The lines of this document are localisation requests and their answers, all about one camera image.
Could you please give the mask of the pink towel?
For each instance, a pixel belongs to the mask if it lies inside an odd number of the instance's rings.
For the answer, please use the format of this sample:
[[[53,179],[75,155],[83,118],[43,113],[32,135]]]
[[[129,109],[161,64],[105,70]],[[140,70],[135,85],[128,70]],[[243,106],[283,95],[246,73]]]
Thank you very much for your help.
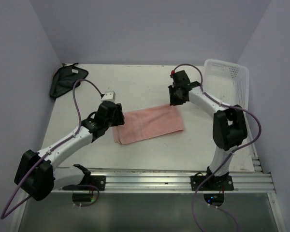
[[[113,127],[113,139],[120,145],[184,130],[180,111],[168,104],[124,113],[124,125]]]

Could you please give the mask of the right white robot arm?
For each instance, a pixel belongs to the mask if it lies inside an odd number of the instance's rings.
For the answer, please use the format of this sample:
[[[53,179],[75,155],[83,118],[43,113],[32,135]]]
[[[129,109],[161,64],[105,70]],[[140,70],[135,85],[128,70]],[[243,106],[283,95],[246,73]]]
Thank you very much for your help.
[[[213,119],[212,137],[216,145],[206,176],[194,175],[192,189],[218,190],[231,180],[229,166],[234,149],[247,138],[247,126],[244,113],[240,109],[223,107],[213,96],[202,92],[201,84],[191,82],[185,71],[171,71],[173,83],[168,86],[170,105],[182,105],[190,102],[203,109]]]

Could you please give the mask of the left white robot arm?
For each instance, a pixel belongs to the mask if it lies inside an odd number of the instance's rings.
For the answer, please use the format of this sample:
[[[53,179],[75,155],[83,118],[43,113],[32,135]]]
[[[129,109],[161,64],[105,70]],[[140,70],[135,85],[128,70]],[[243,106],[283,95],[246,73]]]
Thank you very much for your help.
[[[110,127],[124,125],[122,105],[103,101],[96,112],[81,121],[79,127],[57,143],[38,152],[26,151],[14,182],[36,201],[58,188],[92,190],[90,171],[80,164],[59,170],[68,157],[102,137]]]

